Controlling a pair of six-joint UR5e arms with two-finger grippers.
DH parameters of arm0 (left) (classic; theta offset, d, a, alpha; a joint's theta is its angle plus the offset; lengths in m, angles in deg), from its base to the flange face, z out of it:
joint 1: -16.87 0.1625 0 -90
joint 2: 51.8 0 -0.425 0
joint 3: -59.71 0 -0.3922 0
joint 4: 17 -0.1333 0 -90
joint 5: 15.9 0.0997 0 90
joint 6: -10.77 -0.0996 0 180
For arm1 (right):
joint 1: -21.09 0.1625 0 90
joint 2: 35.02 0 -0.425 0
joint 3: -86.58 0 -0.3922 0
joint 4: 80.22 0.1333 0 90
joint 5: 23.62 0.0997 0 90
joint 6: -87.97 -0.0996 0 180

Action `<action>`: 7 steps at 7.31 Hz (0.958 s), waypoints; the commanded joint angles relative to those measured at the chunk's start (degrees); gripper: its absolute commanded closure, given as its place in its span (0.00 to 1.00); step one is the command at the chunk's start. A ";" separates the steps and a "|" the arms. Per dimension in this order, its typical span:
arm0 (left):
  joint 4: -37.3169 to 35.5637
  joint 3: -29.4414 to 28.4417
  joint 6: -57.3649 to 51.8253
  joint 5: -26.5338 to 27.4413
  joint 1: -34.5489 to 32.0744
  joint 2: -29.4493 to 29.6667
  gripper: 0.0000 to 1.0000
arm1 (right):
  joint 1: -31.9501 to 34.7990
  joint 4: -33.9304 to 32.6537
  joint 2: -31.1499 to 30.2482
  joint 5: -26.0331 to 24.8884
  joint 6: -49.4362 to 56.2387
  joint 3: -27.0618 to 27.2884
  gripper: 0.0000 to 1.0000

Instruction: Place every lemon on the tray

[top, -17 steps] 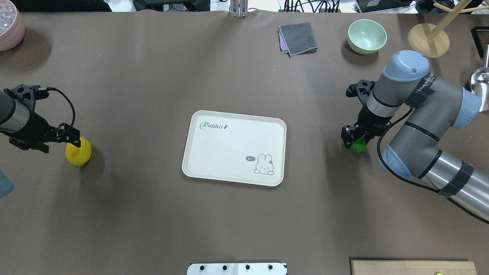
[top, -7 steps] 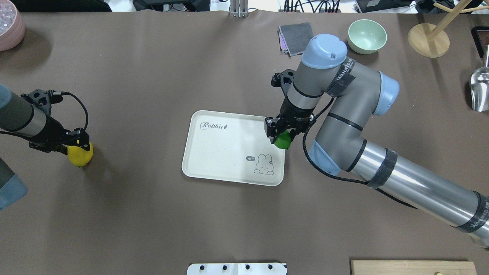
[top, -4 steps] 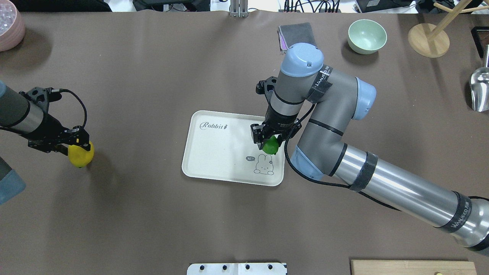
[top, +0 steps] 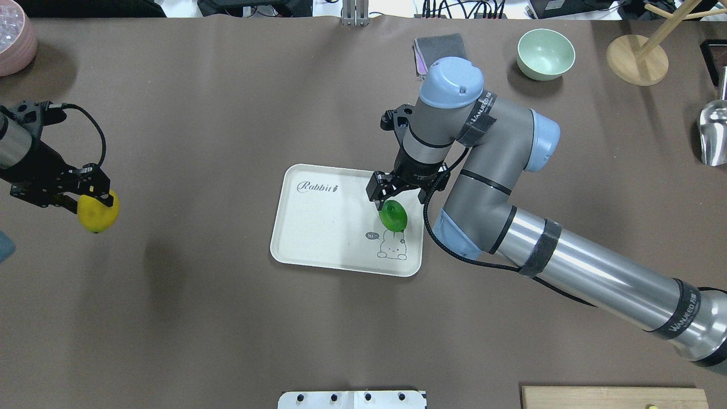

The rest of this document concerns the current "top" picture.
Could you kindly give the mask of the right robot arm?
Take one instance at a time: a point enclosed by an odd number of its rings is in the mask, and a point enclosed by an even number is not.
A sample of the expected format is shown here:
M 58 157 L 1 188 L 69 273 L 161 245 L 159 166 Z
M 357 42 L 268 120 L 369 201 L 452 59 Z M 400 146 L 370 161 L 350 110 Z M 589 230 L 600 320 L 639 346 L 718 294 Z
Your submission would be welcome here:
M 509 203 L 520 174 L 548 163 L 560 127 L 486 90 L 472 62 L 434 62 L 416 104 L 385 111 L 380 127 L 395 133 L 398 154 L 393 170 L 374 172 L 366 187 L 377 210 L 408 190 L 427 205 L 445 188 L 454 169 L 446 155 L 461 143 L 464 165 L 436 222 L 425 221 L 444 251 L 470 264 L 498 253 L 509 271 L 626 319 L 694 365 L 725 374 L 725 291 L 665 277 Z

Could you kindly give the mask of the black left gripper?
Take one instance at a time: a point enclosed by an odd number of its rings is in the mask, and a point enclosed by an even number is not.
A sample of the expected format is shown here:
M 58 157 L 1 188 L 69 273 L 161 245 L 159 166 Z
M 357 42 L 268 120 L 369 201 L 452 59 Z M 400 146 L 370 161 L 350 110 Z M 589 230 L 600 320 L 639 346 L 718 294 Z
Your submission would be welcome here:
M 62 207 L 77 215 L 78 202 L 66 192 L 92 197 L 106 207 L 114 205 L 111 180 L 101 166 L 76 169 L 44 142 L 9 150 L 10 196 L 38 207 Z

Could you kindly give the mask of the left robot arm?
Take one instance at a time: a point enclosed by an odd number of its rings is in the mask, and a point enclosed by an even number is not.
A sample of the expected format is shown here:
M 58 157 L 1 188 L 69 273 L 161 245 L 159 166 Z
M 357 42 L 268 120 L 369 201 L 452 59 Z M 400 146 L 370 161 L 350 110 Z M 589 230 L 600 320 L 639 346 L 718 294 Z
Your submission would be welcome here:
M 111 181 L 96 163 L 75 168 L 40 140 L 42 127 L 24 127 L 14 114 L 2 111 L 2 179 L 11 184 L 10 195 L 34 206 L 62 207 L 78 212 L 88 197 L 103 209 L 117 211 L 119 200 L 111 194 Z

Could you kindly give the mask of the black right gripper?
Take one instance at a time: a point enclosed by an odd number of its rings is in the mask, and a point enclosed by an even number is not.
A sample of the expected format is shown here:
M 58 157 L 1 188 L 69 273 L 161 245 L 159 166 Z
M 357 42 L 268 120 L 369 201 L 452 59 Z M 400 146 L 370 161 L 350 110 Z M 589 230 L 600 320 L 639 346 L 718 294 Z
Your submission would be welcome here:
M 420 189 L 418 199 L 421 204 L 429 202 L 438 191 L 436 179 L 443 171 L 449 170 L 443 161 L 438 164 L 425 164 L 411 158 L 405 150 L 398 150 L 392 174 L 374 171 L 366 185 L 366 196 L 380 211 L 386 200 L 400 191 Z

